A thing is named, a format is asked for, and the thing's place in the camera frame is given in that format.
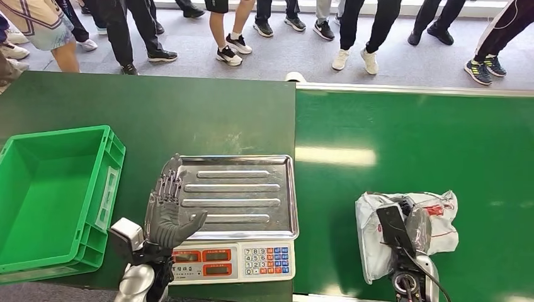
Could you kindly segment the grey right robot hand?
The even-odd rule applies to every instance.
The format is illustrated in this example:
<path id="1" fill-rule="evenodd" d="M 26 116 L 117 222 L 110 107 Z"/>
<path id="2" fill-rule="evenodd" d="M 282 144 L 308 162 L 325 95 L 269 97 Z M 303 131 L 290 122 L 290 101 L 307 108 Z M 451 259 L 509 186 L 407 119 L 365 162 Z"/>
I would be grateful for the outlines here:
<path id="1" fill-rule="evenodd" d="M 428 211 L 408 196 L 394 198 L 401 208 L 407 235 L 416 254 L 428 255 L 432 225 Z"/>

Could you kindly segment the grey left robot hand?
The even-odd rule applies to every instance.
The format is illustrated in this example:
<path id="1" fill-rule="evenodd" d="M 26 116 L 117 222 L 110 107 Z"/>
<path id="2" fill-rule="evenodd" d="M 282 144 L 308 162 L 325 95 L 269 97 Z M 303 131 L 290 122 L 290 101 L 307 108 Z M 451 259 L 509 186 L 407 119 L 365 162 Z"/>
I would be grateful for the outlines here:
<path id="1" fill-rule="evenodd" d="M 183 159 L 174 154 L 163 166 L 155 188 L 149 195 L 145 214 L 144 236 L 148 242 L 174 249 L 202 228 L 208 211 L 201 210 L 190 220 L 179 220 L 179 194 L 185 171 Z"/>

